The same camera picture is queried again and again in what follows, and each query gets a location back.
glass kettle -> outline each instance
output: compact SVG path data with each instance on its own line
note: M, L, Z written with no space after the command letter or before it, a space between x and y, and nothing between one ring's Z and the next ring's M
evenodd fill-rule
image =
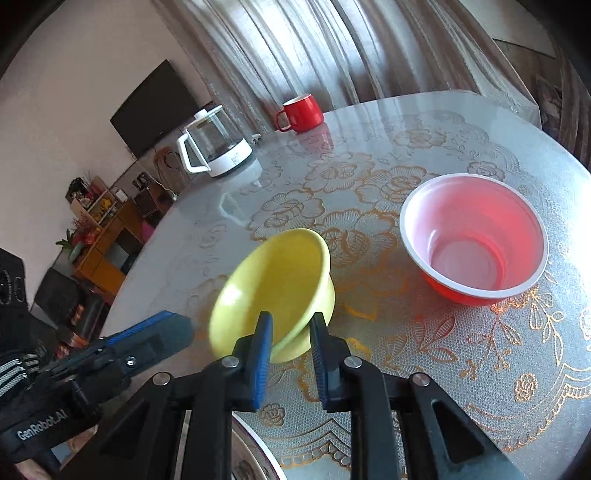
M196 157L191 161L187 144ZM217 177L237 167L252 154L252 148L221 105L200 110L177 140L183 166L189 173L206 171Z

yellow bowl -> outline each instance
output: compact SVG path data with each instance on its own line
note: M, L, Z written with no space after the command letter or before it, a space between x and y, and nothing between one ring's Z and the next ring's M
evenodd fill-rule
M312 315L322 312L328 325L335 307L329 271L329 249L316 232L296 228L267 240L238 265L217 298L209 322L213 353L230 355L236 340L254 333L261 312L273 316L271 363L307 352Z

kettle lid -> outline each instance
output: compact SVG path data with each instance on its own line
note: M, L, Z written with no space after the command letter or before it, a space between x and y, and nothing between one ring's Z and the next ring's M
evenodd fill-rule
M191 123L189 123L188 125L186 125L184 128L187 129L189 127L194 127L195 125L198 125L202 122L204 122L205 120L208 120L209 118L213 117L216 113L218 113L220 110L223 109L222 105L218 105L214 108L212 108L210 111L205 110L205 108L199 110L195 115L195 120L193 120Z

white kettle base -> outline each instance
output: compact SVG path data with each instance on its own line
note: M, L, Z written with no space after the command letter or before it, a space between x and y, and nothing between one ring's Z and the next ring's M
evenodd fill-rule
M211 170L208 173L211 177L219 177L240 165L251 153L252 147L243 138L234 148L224 153L224 155L221 155L215 160L210 160L208 165Z

curtain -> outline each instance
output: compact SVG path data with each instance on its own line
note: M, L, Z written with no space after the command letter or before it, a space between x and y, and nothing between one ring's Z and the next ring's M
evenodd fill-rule
M215 102L245 134L283 102L323 111L464 89L540 126L535 100L458 0L153 0Z
M556 43L554 51L562 76L562 109L557 140L591 171L591 96L573 64Z

